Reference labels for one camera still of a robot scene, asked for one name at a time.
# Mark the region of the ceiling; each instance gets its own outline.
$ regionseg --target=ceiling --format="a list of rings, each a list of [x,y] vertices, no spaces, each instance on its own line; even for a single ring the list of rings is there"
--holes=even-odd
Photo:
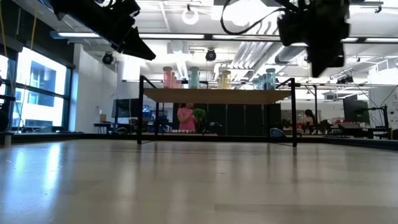
[[[13,0],[30,13],[34,13],[36,1],[33,0]],[[240,0],[250,1],[245,6],[250,7],[259,0]],[[212,0],[206,1],[137,1],[141,7],[140,14],[136,17],[136,25],[140,32],[160,32],[160,33],[212,33],[224,34],[218,20],[213,20],[215,12],[220,11],[220,7],[213,6]],[[349,23],[351,24],[350,36],[377,36],[377,37],[398,37],[398,1],[394,5],[394,0],[385,0],[383,10],[379,14],[374,13],[377,6],[352,10]],[[191,5],[193,10],[198,11],[199,20],[194,25],[186,24],[182,20],[182,12],[186,9],[187,4]],[[273,9],[273,7],[261,6],[264,14]],[[38,4],[38,18],[59,32],[91,32],[89,29],[78,23],[76,20],[66,16],[63,21],[58,21],[55,15],[44,5]],[[251,14],[255,14],[256,9],[242,10],[239,17],[245,18]],[[265,24],[267,30],[258,31],[261,34],[275,33],[276,24],[275,17],[270,17]],[[239,31],[244,26],[236,26],[238,24],[233,20],[236,15],[232,15],[226,21],[228,29]],[[105,51],[111,50],[107,41],[103,39],[81,39],[71,40],[84,45],[84,49],[101,60]],[[153,61],[142,63],[141,73],[150,79],[162,79],[162,68],[164,66],[173,67],[178,70],[177,63],[173,57],[167,55],[167,43],[169,40],[146,40],[147,45],[157,54],[157,58]],[[232,70],[233,79],[235,81],[250,80],[261,74],[267,68],[275,67],[279,75],[284,77],[298,77],[304,82],[310,76],[309,69],[303,66],[303,52],[293,55],[288,64],[275,64],[275,55],[281,50],[280,43],[247,43],[247,42],[228,42],[228,41],[184,41],[188,44],[189,56],[185,59],[185,65],[189,67],[199,67],[202,71],[201,79],[209,79],[213,77],[215,67],[226,66],[241,68]],[[205,54],[207,49],[215,49],[217,59],[215,62],[207,62]],[[345,44],[346,65],[343,68],[329,68],[320,79],[312,79],[313,82],[327,82],[331,76],[338,77],[342,70],[353,72],[354,77],[359,80],[365,80],[368,74],[367,69],[375,66],[378,62],[384,61],[386,58],[398,57],[398,45],[394,44]]]

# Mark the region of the shelf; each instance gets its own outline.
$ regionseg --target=shelf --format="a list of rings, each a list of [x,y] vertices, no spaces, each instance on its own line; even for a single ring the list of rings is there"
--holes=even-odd
[[[290,90],[207,90],[145,88],[144,95],[158,103],[268,105],[290,96]]]

